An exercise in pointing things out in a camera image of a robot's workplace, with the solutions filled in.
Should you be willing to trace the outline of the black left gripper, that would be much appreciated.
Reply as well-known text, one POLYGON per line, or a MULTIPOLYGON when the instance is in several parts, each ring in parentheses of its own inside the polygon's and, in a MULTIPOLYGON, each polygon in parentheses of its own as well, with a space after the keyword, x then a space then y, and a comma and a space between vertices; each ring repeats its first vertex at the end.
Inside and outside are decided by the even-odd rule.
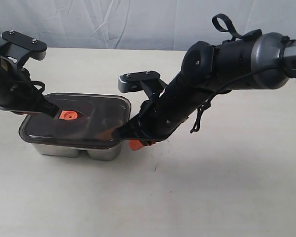
POLYGON ((30 80, 26 71, 0 57, 0 110, 20 116, 46 114, 54 118, 60 109, 45 98, 44 89, 43 82, 30 80))

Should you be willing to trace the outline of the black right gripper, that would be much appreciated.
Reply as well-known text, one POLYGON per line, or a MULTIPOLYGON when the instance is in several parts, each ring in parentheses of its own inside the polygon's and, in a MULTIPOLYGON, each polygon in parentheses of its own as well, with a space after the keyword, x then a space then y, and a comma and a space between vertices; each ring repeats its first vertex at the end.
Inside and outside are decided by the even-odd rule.
POLYGON ((187 98, 152 96, 126 124, 113 131, 118 141, 129 140, 129 148, 138 151, 145 146, 167 139, 187 120, 187 98))

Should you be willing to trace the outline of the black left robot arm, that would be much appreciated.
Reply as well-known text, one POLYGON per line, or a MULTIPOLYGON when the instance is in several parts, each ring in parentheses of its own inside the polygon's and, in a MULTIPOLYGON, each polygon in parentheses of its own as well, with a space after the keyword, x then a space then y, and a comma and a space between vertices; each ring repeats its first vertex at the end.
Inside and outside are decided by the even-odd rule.
POLYGON ((60 109, 45 98, 44 90, 43 82, 31 80, 26 69, 0 55, 0 110, 55 118, 60 109))

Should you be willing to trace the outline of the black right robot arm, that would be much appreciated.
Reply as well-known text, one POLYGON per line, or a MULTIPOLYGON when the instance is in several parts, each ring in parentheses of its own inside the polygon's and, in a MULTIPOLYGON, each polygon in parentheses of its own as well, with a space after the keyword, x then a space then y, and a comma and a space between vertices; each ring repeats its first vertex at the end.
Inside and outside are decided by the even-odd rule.
POLYGON ((233 90, 278 89, 296 79, 296 40, 279 33, 252 32, 220 45, 195 43, 170 83, 155 71, 123 74, 120 92, 144 91, 148 99, 126 124, 116 128, 116 141, 128 140, 133 150, 166 140, 197 112, 191 132, 214 97, 233 90))

